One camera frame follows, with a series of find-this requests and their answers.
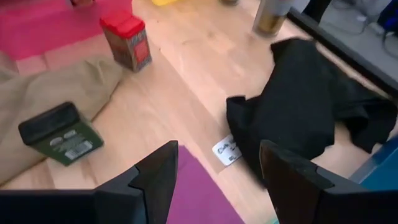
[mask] wooden floor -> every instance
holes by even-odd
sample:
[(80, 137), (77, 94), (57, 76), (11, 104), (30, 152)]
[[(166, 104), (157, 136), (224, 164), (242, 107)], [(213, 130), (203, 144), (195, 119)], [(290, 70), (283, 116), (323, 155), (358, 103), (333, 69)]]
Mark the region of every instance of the wooden floor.
[[(146, 22), (153, 62), (125, 77), (95, 119), (105, 147), (70, 167), (47, 159), (4, 188), (93, 188), (168, 140), (178, 139), (201, 161), (245, 223), (264, 224), (274, 216), (266, 190), (242, 159), (225, 168), (211, 148), (229, 134), (225, 99), (258, 95), (267, 83), (273, 69), (270, 44), (308, 37), (290, 22), (273, 39), (253, 34), (258, 0), (241, 0), (236, 7), (222, 6), (217, 0), (180, 0), (164, 7), (133, 0), (132, 5)], [(18, 61), (16, 68), (29, 75), (93, 54), (111, 56), (103, 35)], [(347, 69), (341, 62), (338, 65)], [(343, 127), (337, 130), (336, 144), (314, 161), (349, 177), (369, 155), (350, 143)]]

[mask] black plastic part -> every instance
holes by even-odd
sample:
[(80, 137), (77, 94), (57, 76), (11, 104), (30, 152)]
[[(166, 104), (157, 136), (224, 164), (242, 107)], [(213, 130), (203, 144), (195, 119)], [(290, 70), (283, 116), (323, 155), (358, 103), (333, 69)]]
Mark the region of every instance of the black plastic part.
[(25, 145), (31, 146), (80, 121), (76, 106), (65, 102), (18, 125)]
[(177, 162), (170, 141), (94, 190), (0, 190), (0, 223), (165, 224)]
[(345, 46), (345, 44), (334, 38), (321, 27), (318, 27), (318, 24), (312, 18), (298, 12), (294, 8), (290, 9), (287, 18), (353, 69), (357, 70), (363, 77), (373, 82), (393, 98), (398, 98), (398, 80), (384, 73), (360, 56), (360, 54)]
[(280, 224), (397, 223), (398, 191), (368, 191), (262, 141), (260, 160)]

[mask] red-capped container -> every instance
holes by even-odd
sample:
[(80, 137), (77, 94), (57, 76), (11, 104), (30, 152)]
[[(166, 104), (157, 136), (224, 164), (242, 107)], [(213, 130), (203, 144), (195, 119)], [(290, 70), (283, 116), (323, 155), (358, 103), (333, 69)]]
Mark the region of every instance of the red-capped container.
[(145, 23), (127, 11), (119, 11), (100, 19), (115, 61), (138, 72), (152, 61)]

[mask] white card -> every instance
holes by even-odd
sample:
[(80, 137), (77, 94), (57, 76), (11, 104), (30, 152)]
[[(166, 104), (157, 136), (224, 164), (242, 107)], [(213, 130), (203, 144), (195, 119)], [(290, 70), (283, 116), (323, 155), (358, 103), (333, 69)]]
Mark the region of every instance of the white card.
[(213, 152), (225, 166), (231, 165), (242, 156), (242, 152), (236, 146), (236, 142), (232, 134), (229, 134), (213, 146)]

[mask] black frame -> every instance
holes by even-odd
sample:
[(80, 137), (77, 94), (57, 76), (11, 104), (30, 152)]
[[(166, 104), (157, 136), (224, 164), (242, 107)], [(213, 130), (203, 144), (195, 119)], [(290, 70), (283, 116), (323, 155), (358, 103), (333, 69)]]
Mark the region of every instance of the black frame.
[(384, 73), (378, 67), (360, 56), (360, 54), (345, 46), (341, 41), (319, 27), (311, 17), (291, 8), (287, 14), (287, 18), (312, 36), (317, 42), (324, 45), (337, 57), (345, 61), (353, 69), (357, 70), (363, 77), (373, 82), (391, 97), (398, 98), (398, 80)]

